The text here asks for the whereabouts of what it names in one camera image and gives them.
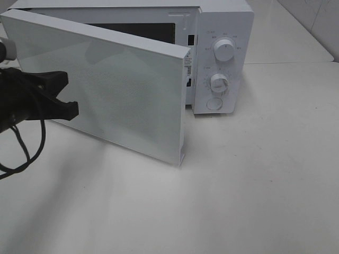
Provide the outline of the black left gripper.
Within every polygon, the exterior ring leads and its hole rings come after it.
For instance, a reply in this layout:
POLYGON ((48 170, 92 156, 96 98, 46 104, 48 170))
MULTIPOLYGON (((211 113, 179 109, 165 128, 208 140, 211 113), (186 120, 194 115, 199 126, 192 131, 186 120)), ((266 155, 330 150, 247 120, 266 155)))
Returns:
POLYGON ((77 102, 53 100, 67 85, 65 71, 1 69, 1 132, 26 120, 74 119, 79 115, 77 102))

